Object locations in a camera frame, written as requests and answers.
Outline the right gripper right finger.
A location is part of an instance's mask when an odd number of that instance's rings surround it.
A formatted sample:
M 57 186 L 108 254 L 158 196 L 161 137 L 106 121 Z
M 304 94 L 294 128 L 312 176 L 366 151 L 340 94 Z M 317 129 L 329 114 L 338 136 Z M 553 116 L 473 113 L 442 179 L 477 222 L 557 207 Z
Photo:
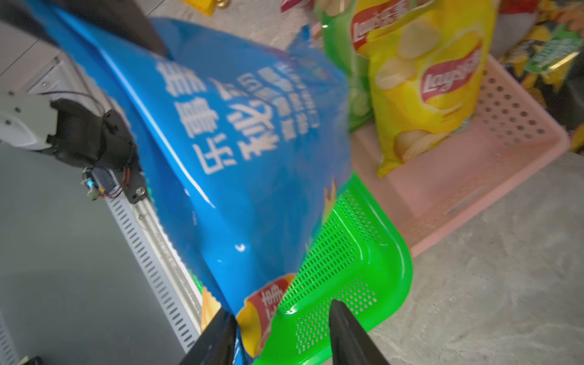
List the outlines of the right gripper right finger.
M 344 302 L 332 301 L 328 323 L 334 365 L 390 365 Z

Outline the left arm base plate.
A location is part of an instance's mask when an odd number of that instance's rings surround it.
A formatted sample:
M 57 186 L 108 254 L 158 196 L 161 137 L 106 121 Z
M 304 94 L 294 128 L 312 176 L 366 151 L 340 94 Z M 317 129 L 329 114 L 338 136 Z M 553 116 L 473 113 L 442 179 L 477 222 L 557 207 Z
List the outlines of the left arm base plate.
M 139 159 L 132 161 L 129 166 L 114 172 L 118 182 L 123 186 L 123 194 L 133 205 L 148 197 L 148 187 Z

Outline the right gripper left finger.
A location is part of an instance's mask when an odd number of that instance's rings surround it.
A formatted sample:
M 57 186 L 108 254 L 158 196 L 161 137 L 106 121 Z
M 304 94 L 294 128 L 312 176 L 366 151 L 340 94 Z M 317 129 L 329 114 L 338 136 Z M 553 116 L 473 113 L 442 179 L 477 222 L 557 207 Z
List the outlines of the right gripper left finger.
M 236 338 L 237 321 L 221 308 L 179 365 L 232 365 Z

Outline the yellow chips bag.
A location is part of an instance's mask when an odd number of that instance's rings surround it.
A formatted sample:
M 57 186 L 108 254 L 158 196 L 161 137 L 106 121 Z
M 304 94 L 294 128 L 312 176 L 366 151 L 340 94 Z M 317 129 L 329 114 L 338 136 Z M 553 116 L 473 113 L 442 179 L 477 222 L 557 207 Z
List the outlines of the yellow chips bag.
M 368 60 L 382 157 L 377 174 L 461 129 L 478 101 L 497 1 L 358 1 L 351 42 Z

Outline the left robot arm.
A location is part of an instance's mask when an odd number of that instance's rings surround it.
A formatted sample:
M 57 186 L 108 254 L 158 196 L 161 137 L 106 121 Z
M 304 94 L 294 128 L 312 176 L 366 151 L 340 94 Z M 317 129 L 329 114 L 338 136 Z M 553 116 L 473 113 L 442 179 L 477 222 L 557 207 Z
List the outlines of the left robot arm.
M 99 116 L 64 98 L 2 94 L 1 142 L 73 167 L 124 170 L 138 162 L 137 146 L 117 111 Z

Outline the green cucumber chips bag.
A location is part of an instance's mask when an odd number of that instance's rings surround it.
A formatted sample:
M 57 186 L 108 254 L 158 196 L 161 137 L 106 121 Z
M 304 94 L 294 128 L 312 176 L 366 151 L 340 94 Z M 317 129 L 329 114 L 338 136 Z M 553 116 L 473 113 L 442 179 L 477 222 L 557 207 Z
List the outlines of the green cucumber chips bag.
M 356 1 L 316 1 L 325 54 L 345 73 L 349 85 L 349 129 L 353 132 L 373 118 L 368 78 L 369 60 L 357 53 L 351 38 Z

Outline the blue chips bag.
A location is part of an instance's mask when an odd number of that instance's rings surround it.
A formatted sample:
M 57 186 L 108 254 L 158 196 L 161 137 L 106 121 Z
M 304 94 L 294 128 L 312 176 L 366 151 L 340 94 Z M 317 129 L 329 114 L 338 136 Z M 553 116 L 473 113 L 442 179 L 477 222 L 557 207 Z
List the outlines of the blue chips bag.
M 284 294 L 351 176 L 348 83 L 302 28 L 286 50 L 151 18 L 164 55 L 46 1 L 47 33 L 124 109 L 182 262 L 262 353 Z

